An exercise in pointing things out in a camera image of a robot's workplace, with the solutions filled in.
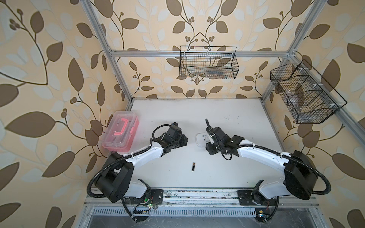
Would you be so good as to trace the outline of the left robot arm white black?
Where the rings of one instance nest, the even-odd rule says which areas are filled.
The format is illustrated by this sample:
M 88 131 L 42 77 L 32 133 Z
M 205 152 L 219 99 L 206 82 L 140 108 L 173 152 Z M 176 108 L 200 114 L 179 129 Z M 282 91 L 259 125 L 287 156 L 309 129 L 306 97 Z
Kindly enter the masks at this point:
M 134 170 L 161 158 L 173 149 L 185 147 L 187 143 L 188 138 L 178 123 L 157 127 L 146 148 L 127 155 L 111 154 L 88 183 L 87 195 L 91 198 L 108 198 L 112 203 L 124 198 L 136 198 L 140 203 L 149 201 L 152 198 L 151 187 L 142 179 L 133 181 Z

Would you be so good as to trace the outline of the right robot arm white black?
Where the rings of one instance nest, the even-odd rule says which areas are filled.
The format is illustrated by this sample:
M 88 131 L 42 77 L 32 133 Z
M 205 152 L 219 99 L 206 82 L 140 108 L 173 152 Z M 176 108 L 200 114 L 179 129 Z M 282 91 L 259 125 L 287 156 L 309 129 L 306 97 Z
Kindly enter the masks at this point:
M 312 195 L 327 195 L 332 186 L 327 177 L 315 168 L 302 152 L 280 152 L 255 144 L 244 137 L 229 137 L 221 128 L 207 126 L 203 134 L 209 154 L 237 156 L 266 165 L 278 173 L 276 178 L 259 180 L 252 194 L 255 200 L 292 195 L 308 200 Z

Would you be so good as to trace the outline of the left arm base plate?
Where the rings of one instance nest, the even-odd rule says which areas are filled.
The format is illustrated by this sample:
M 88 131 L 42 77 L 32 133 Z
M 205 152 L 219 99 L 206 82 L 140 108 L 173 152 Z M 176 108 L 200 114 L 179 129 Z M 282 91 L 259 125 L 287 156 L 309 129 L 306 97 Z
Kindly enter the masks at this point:
M 151 189 L 147 190 L 142 197 L 127 197 L 125 201 L 127 204 L 138 205 L 138 204 L 147 204 L 147 205 L 160 205 L 163 202 L 163 192 L 162 189 Z

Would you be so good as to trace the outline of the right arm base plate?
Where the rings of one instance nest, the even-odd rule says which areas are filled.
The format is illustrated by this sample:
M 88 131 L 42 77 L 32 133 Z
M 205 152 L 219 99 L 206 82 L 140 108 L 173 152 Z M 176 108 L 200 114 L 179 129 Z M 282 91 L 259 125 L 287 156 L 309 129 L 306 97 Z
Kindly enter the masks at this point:
M 238 190 L 237 191 L 239 204 L 241 206 L 275 206 L 276 198 L 267 199 L 258 191 L 253 190 Z

